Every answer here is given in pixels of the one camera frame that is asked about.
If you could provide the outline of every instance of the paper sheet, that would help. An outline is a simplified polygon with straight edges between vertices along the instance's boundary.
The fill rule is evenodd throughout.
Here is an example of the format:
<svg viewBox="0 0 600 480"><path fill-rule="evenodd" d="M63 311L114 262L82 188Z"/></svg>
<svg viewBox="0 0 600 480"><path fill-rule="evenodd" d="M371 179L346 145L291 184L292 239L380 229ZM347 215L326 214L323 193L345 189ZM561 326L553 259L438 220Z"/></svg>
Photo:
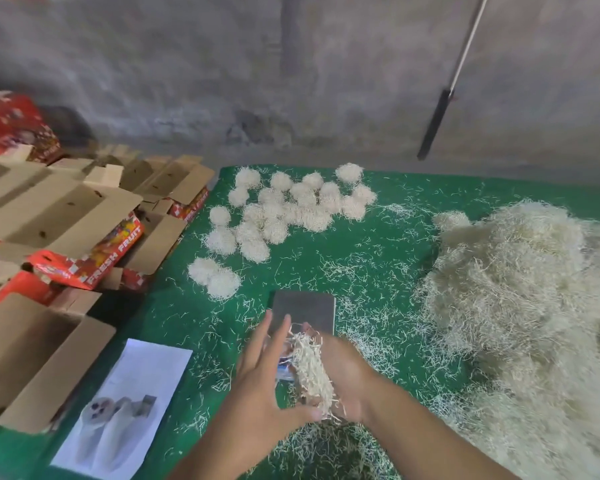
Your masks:
<svg viewBox="0 0 600 480"><path fill-rule="evenodd" d="M82 430L80 419L60 446L51 465L102 480L130 480L144 461L191 354L191 350L128 339L120 359L95 397L110 397L117 401L126 396L132 401L142 401L145 395L155 396L149 416L136 419L128 427L110 468L93 468L93 452L83 462L76 462L75 452ZM98 439L99 435L96 435L94 447Z"/></svg>

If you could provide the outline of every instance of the table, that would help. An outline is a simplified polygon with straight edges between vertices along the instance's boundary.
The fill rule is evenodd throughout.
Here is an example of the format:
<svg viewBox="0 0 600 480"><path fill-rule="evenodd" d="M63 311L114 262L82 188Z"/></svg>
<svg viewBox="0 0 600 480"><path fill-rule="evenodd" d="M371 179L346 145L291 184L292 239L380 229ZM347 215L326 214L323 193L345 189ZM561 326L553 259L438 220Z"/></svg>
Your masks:
<svg viewBox="0 0 600 480"><path fill-rule="evenodd" d="M264 179L287 171L295 180L315 169L256 166ZM418 304L414 286L436 257L436 231L431 216L463 210L471 220L523 198L565 206L581 218L600 220L600 191L581 187L519 182L495 178L365 172L364 182L378 195L362 222L337 217L324 233L291 228L291 236L271 247L264 264L243 261L236 253L218 261L243 278L237 294L224 303L187 277L187 265L208 252L201 239L209 232L208 210L227 205L237 168L221 171L205 208L186 229L181 243L158 272L138 311L139 298L127 299L122 309L111 300L99 305L102 316L122 325L83 380L75 403L55 435L26 436L0 428L0 475L6 478L72 479L79 476L48 467L50 459L96 393L128 337L193 350L192 359L169 405L138 479L159 479L200 437L226 395L233 364L248 329L256 323L277 289L302 289L336 295L336 331L359 340L363 352L383 373L407 388L425 404L440 394L460 391L469 382L471 364L458 361L435 371L426 357L426 339L416 333ZM325 180L333 170L318 169ZM256 200L256 192L251 192ZM232 211L232 225L240 213ZM279 387L279 401L286 401ZM324 452L326 444L318 445ZM348 463L336 471L329 465L303 464L289 454L273 455L253 472L253 478L333 474L344 477L356 452L342 452Z"/></svg>

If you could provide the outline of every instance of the concrete wall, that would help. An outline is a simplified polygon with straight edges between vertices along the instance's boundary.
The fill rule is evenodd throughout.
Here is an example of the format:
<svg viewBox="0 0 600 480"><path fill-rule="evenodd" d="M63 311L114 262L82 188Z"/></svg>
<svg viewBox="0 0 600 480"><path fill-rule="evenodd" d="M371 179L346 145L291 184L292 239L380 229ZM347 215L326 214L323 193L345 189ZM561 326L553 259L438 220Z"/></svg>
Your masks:
<svg viewBox="0 0 600 480"><path fill-rule="evenodd" d="M0 0L0 88L96 134L412 158L478 0ZM490 0L431 158L600 165L600 0Z"/></svg>

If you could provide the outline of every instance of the left hand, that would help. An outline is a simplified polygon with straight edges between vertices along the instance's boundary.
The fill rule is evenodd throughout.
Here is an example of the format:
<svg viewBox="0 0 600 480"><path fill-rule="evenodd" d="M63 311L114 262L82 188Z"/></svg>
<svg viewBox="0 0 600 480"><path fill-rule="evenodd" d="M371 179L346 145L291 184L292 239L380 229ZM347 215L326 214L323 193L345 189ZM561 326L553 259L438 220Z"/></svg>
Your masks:
<svg viewBox="0 0 600 480"><path fill-rule="evenodd" d="M278 407L276 371L291 317L285 317L264 347L271 318L267 310L242 352L231 391L189 457L172 473L172 480L237 478L256 466L289 433L322 418L320 411L311 406Z"/></svg>

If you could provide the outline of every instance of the black handle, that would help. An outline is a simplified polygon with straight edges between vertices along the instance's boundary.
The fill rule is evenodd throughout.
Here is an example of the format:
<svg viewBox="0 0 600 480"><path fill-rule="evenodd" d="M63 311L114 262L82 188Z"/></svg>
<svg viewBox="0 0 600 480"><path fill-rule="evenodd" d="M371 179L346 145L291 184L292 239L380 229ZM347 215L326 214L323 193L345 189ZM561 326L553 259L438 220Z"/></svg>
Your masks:
<svg viewBox="0 0 600 480"><path fill-rule="evenodd" d="M447 106L449 106L452 95L453 92L449 89L445 89L442 91L442 94L440 94L438 105L436 106L436 110L433 112L433 117L431 118L431 122L427 128L427 132L424 134L424 140L422 140L422 145L420 146L420 151L418 152L418 160L424 160L429 154L433 140L435 140L438 129L440 128L440 123L442 123L442 118L445 117L445 113L447 112Z"/></svg>

